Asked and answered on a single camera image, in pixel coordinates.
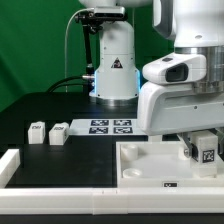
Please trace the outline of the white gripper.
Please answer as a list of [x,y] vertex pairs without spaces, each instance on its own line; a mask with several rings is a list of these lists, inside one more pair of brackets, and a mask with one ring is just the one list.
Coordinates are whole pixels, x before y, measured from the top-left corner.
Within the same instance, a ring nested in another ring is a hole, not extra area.
[[[206,75],[206,58],[199,54],[171,53],[143,67],[147,82],[138,100],[137,121],[149,136],[179,133],[184,155],[192,157],[187,133],[224,126],[224,93],[197,93],[194,85]],[[219,154],[224,153],[224,132],[216,130]]]

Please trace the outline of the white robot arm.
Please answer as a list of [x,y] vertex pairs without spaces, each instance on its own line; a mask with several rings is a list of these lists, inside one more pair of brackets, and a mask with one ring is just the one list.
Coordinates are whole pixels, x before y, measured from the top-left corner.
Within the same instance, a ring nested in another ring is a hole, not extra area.
[[[138,101],[148,136],[224,127],[224,0],[79,0],[100,33],[100,65],[90,91],[102,103]],[[153,28],[174,51],[137,71],[125,9],[153,7]]]

